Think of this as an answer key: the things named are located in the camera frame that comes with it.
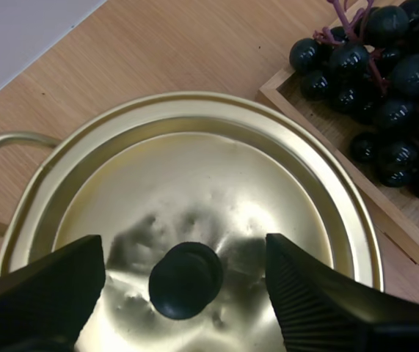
metal pot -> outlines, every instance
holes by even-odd
[[[54,150],[8,226],[0,276],[81,236],[103,237],[107,280],[77,348],[92,351],[284,351],[264,285],[264,236],[280,232],[337,271],[383,288],[374,229],[327,149],[277,112],[228,95],[181,92],[112,109],[63,142],[5,133],[0,147]],[[152,267],[197,241],[225,278],[198,316],[149,302]]]

wooden surface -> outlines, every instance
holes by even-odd
[[[253,99],[292,44],[334,18],[322,0],[109,0],[0,91],[0,131],[64,138],[117,104],[158,92]],[[9,221],[46,155],[0,152],[0,220]],[[381,244],[387,291],[419,301],[419,267],[386,238]]]

